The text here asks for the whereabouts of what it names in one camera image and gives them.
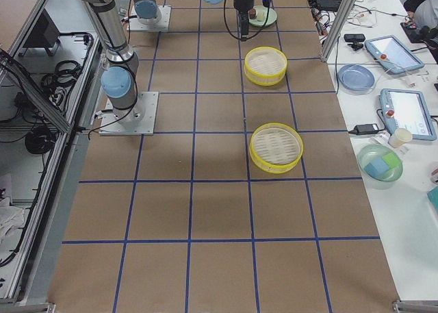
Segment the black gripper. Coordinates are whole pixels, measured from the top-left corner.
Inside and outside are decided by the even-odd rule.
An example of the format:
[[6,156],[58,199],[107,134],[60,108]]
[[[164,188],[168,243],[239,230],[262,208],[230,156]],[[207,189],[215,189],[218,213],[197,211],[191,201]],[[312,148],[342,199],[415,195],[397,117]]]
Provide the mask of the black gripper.
[[238,12],[239,16],[239,28],[240,28],[240,35],[241,41],[247,41],[247,35],[248,35],[248,12]]

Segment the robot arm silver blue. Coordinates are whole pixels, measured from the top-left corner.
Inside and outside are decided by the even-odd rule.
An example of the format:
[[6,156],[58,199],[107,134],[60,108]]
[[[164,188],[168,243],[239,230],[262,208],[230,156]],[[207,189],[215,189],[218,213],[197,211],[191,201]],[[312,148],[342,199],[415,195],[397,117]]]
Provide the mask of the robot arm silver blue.
[[246,41],[249,33],[249,12],[254,6],[254,0],[233,0],[233,7],[239,16],[240,40]]
[[[141,105],[138,102],[136,71],[138,56],[128,43],[122,23],[116,10],[116,0],[81,0],[84,2],[92,24],[105,48],[105,57],[109,68],[103,72],[101,86],[112,104],[113,114],[117,122],[129,123],[142,117]],[[138,3],[149,3],[137,16],[151,19],[157,16],[155,0],[128,0]],[[204,0],[217,4],[223,0]]]

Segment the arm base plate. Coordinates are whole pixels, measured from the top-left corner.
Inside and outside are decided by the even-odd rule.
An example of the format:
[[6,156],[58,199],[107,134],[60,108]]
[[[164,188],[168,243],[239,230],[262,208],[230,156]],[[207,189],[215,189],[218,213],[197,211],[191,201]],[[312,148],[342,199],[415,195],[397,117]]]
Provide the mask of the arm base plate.
[[140,92],[133,110],[123,120],[116,116],[123,116],[119,111],[105,113],[102,118],[102,136],[138,136],[153,135],[155,119],[159,101],[158,92]]
[[135,5],[128,30],[131,32],[167,32],[170,24],[169,5]]

